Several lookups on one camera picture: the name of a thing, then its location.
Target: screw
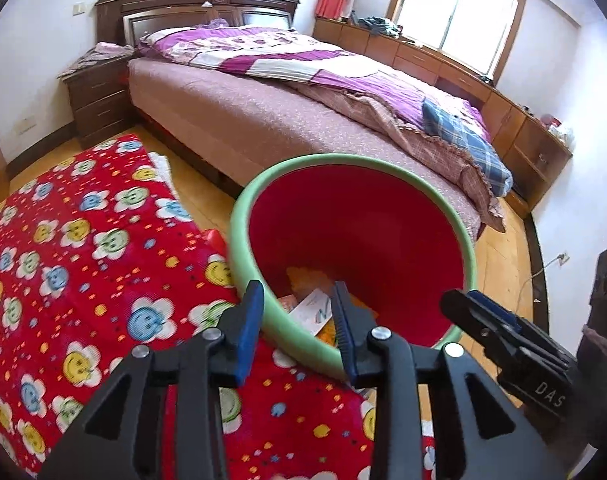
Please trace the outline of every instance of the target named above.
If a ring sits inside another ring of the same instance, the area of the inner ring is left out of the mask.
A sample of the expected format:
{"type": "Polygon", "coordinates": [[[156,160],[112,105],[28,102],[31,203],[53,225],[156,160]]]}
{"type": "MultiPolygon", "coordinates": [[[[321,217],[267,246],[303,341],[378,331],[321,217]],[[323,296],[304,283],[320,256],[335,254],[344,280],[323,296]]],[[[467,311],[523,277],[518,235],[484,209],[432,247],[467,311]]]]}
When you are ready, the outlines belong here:
{"type": "Polygon", "coordinates": [[[450,357],[461,357],[464,354],[463,346],[459,343],[448,343],[443,350],[450,357]]]}
{"type": "Polygon", "coordinates": [[[370,331],[370,333],[379,341],[385,341],[392,336],[391,330],[385,326],[376,326],[370,331]]]}
{"type": "Polygon", "coordinates": [[[145,345],[137,345],[132,349],[132,355],[137,359],[143,359],[150,353],[150,349],[145,345]]]}
{"type": "Polygon", "coordinates": [[[213,326],[210,328],[206,328],[201,333],[201,337],[203,337],[203,339],[206,339],[206,341],[216,341],[219,337],[221,337],[222,334],[223,332],[221,332],[221,330],[213,326]]]}

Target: blue dot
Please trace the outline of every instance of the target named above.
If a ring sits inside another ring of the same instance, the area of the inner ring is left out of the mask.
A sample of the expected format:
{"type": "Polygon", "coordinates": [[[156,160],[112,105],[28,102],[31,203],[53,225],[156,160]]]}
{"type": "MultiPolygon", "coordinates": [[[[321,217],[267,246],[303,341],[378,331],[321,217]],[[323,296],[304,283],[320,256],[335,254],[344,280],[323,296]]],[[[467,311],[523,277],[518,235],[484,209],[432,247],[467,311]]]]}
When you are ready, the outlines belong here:
{"type": "Polygon", "coordinates": [[[285,402],[277,402],[272,405],[272,409],[270,409],[272,416],[282,416],[283,413],[285,413],[285,402]]]}

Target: wall outlet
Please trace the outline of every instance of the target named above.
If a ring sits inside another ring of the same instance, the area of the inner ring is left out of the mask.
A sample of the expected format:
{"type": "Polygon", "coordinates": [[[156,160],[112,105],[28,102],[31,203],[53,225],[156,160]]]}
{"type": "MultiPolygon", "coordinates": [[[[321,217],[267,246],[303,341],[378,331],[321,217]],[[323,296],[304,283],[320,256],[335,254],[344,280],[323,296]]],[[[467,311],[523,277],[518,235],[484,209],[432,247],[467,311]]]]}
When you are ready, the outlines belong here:
{"type": "Polygon", "coordinates": [[[16,124],[16,132],[21,135],[24,134],[30,128],[36,126],[36,117],[34,115],[27,116],[25,119],[21,119],[16,124]]]}
{"type": "Polygon", "coordinates": [[[78,14],[83,14],[86,12],[86,4],[84,2],[79,2],[78,4],[74,4],[72,6],[72,16],[77,16],[78,14]]]}

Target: wooden headboard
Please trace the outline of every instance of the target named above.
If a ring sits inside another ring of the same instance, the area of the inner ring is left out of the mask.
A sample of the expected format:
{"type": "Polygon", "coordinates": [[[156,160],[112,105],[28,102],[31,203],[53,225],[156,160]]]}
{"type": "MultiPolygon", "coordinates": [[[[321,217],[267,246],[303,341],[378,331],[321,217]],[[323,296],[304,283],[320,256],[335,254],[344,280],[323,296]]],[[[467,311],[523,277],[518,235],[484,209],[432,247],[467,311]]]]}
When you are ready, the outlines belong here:
{"type": "Polygon", "coordinates": [[[214,18],[231,25],[289,28],[299,0],[99,0],[96,40],[135,44],[162,28],[194,27],[214,18]],[[211,7],[203,7],[210,2],[211,7]]]}

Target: mattress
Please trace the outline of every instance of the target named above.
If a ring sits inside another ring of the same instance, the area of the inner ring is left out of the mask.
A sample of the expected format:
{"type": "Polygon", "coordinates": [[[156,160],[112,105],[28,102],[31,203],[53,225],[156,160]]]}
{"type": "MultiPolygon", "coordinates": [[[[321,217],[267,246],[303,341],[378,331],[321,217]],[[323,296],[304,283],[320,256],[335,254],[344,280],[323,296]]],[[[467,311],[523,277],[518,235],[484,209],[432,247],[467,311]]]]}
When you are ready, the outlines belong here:
{"type": "Polygon", "coordinates": [[[479,234],[479,213],[458,187],[387,137],[285,84],[148,58],[131,60],[129,69],[134,105],[242,186],[294,156],[371,156],[423,178],[455,208],[471,238],[479,234]]]}

